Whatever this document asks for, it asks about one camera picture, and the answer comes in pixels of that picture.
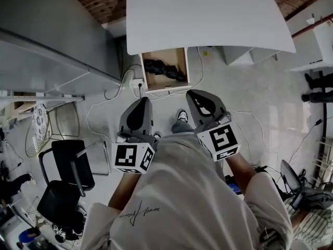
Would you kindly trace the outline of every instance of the open drawer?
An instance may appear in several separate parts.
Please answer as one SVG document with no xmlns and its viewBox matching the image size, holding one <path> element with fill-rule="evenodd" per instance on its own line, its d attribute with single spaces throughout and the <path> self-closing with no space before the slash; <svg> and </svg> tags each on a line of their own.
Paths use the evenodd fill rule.
<svg viewBox="0 0 333 250">
<path fill-rule="evenodd" d="M 147 52 L 139 54 L 139 56 L 145 78 L 146 93 L 191 88 L 188 74 L 187 48 L 174 48 Z M 161 60 L 167 66 L 175 65 L 177 70 L 185 76 L 186 81 L 177 81 L 175 79 L 170 79 L 163 74 L 155 75 L 154 73 L 146 72 L 144 66 L 144 60 L 146 59 Z"/>
</svg>

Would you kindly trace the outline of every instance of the power strip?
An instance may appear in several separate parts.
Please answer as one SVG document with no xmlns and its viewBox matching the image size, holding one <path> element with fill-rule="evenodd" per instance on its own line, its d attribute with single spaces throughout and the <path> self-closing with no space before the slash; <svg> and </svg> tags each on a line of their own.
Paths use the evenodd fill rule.
<svg viewBox="0 0 333 250">
<path fill-rule="evenodd" d="M 139 89 L 139 84 L 141 83 L 141 87 L 145 86 L 145 80 L 144 79 L 131 79 L 130 80 L 130 88 L 134 89 L 137 88 Z"/>
</svg>

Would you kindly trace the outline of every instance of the tiled floor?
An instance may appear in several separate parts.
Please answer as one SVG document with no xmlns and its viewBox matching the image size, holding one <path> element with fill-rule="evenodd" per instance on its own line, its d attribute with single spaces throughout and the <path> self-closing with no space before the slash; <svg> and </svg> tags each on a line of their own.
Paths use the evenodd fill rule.
<svg viewBox="0 0 333 250">
<path fill-rule="evenodd" d="M 310 128 L 323 116 L 321 104 L 305 104 L 301 101 L 301 94 L 309 91 L 304 73 L 284 72 L 279 63 L 273 58 L 251 67 L 226 67 L 219 53 L 213 48 L 201 47 L 200 52 L 203 51 L 207 52 L 208 55 L 203 56 L 204 80 L 197 86 L 197 89 L 209 91 L 219 96 L 228 109 L 253 112 L 260 121 L 264 134 L 262 134 L 260 124 L 254 115 L 232 111 L 235 120 L 243 128 L 244 134 L 250 143 L 248 145 L 241 130 L 237 129 L 236 137 L 242 145 L 240 152 L 252 164 L 269 165 L 279 170 L 280 161 L 282 159 L 290 160 L 292 153 L 300 145 Z M 202 77 L 201 61 L 196 48 L 189 48 L 188 59 L 190 81 L 194 86 Z M 137 57 L 134 57 L 132 62 L 137 63 Z M 133 68 L 135 69 L 135 76 L 142 78 L 142 71 L 137 66 Z M 131 72 L 126 75 L 123 90 L 118 98 L 95 106 L 88 118 L 94 131 L 105 133 L 111 140 L 115 140 L 121 114 L 136 100 L 129 88 L 130 77 L 132 77 Z M 112 90 L 108 91 L 106 95 L 107 97 L 113 97 L 116 93 L 117 90 Z M 170 128 L 175 121 L 177 111 L 180 108 L 188 110 L 185 96 L 170 96 L 156 101 L 153 101 L 156 97 L 150 95 L 148 97 L 152 100 L 153 131 L 159 131 L 163 135 L 170 134 Z M 104 100 L 103 93 L 100 93 L 88 96 L 85 101 L 76 105 L 81 127 L 80 138 L 84 139 L 86 145 L 100 138 L 100 136 L 89 132 L 86 124 L 86 114 L 94 103 Z M 76 127 L 75 122 L 73 122 L 74 116 L 74 111 L 70 106 L 59 111 L 58 117 L 62 132 L 68 132 L 68 130 L 75 132 L 73 131 L 73 127 Z M 189 122 L 193 124 L 191 116 L 189 118 Z M 7 136 L 7 139 L 22 157 L 24 157 L 24 137 L 28 126 L 28 120 L 19 123 Z M 321 134 L 322 126 L 316 126 L 306 138 L 300 150 L 294 155 L 291 164 L 296 173 L 305 168 L 307 175 L 312 175 L 314 169 L 312 161 L 318 153 L 316 141 L 320 139 Z M 18 159 L 14 153 L 9 151 L 8 154 L 12 163 L 16 164 Z M 22 166 L 12 172 L 12 177 L 19 176 L 26 171 L 32 171 L 38 185 L 35 187 L 29 186 L 27 190 L 23 190 L 24 197 L 28 201 L 32 201 L 35 196 L 41 197 L 43 195 L 46 184 L 38 159 L 24 159 L 25 162 Z M 89 160 L 92 171 L 107 170 L 102 148 L 94 149 L 89 154 Z M 53 157 L 51 155 L 47 156 L 45 162 L 50 180 L 59 177 Z M 225 174 L 229 174 L 228 166 L 224 166 L 224 169 Z M 278 178 L 279 174 L 273 169 L 268 168 L 267 170 L 275 179 Z M 108 202 L 121 179 L 121 174 L 112 169 L 110 176 L 95 176 L 94 179 L 95 187 L 86 193 L 85 198 L 81 199 L 82 205 L 87 210 L 93 202 Z"/>
</svg>

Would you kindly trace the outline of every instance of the black chair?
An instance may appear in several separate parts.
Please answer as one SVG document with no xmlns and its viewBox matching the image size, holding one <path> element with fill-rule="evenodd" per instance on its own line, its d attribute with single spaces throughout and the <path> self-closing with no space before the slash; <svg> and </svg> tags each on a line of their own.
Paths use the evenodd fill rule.
<svg viewBox="0 0 333 250">
<path fill-rule="evenodd" d="M 86 152 L 89 147 L 99 142 L 103 144 L 108 173 L 92 173 L 90 170 Z M 85 197 L 85 191 L 95 186 L 93 175 L 110 175 L 107 145 L 103 141 L 97 141 L 86 148 L 81 140 L 63 140 L 54 141 L 51 146 L 50 149 L 39 154 L 47 188 L 37 206 L 37 211 L 60 227 L 73 228 L 75 223 L 72 223 L 72 216 L 75 214 L 80 196 Z M 49 152 L 53 152 L 61 181 L 49 182 L 48 180 L 43 157 Z"/>
<path fill-rule="evenodd" d="M 37 206 L 37 211 L 63 228 L 72 228 L 72 218 L 80 199 L 78 187 L 63 181 L 51 181 Z"/>
<path fill-rule="evenodd" d="M 85 153 L 84 142 L 82 140 L 54 141 L 52 148 L 39 154 L 42 173 L 47 185 L 50 182 L 43 164 L 43 157 L 49 152 L 53 152 L 61 180 L 76 185 L 81 196 L 85 197 L 84 191 L 91 190 L 95 186 L 95 181 Z"/>
</svg>

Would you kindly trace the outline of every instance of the foot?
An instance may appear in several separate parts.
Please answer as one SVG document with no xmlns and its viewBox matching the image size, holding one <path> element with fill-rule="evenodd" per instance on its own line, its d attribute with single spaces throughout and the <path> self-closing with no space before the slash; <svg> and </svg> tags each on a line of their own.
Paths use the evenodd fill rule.
<svg viewBox="0 0 333 250">
<path fill-rule="evenodd" d="M 87 219 L 87 212 L 81 206 L 78 206 L 76 210 L 83 215 L 83 221 L 85 222 L 85 220 Z"/>
<path fill-rule="evenodd" d="M 313 87 L 314 87 L 312 78 L 307 73 L 304 76 L 305 76 L 305 80 L 308 82 L 308 85 L 309 85 L 310 89 L 312 90 Z"/>
<path fill-rule="evenodd" d="M 310 101 L 310 96 L 308 94 L 303 94 L 301 96 L 303 102 L 309 102 Z"/>
<path fill-rule="evenodd" d="M 160 139 L 160 138 L 162 138 L 162 134 L 160 133 L 160 132 L 155 132 L 154 133 L 154 137 L 156 138 L 156 139 Z"/>
<path fill-rule="evenodd" d="M 31 172 L 29 172 L 29 175 L 30 175 L 30 182 L 31 182 L 32 184 L 34 184 L 34 185 L 37 185 L 37 182 L 36 182 L 36 180 L 35 180 L 35 178 L 33 177 L 33 175 L 32 175 Z"/>
<path fill-rule="evenodd" d="M 179 110 L 177 115 L 177 120 L 182 120 L 183 122 L 188 122 L 188 115 L 187 112 L 183 109 Z"/>
</svg>

